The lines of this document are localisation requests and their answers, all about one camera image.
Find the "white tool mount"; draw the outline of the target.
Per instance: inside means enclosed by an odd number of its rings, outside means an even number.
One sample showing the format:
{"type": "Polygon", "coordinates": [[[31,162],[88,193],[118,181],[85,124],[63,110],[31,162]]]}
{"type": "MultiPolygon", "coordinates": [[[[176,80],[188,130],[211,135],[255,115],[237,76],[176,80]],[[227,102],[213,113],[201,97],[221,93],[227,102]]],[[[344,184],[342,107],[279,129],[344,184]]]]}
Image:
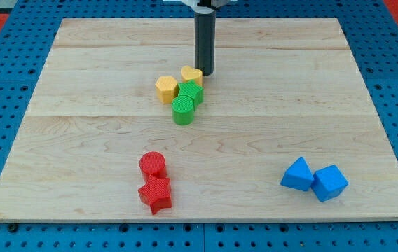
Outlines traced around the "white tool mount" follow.
{"type": "Polygon", "coordinates": [[[236,4],[237,0],[163,0],[163,4],[184,4],[189,7],[221,8],[226,5],[236,4]]]}

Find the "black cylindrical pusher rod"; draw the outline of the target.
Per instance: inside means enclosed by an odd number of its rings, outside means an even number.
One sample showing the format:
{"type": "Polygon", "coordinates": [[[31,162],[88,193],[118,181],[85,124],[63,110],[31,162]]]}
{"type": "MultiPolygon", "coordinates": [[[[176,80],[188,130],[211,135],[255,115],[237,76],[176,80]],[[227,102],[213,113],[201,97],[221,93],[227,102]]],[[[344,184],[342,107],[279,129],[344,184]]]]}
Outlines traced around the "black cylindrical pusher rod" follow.
{"type": "Polygon", "coordinates": [[[214,72],[216,11],[208,7],[194,8],[195,67],[203,76],[214,72]]]}

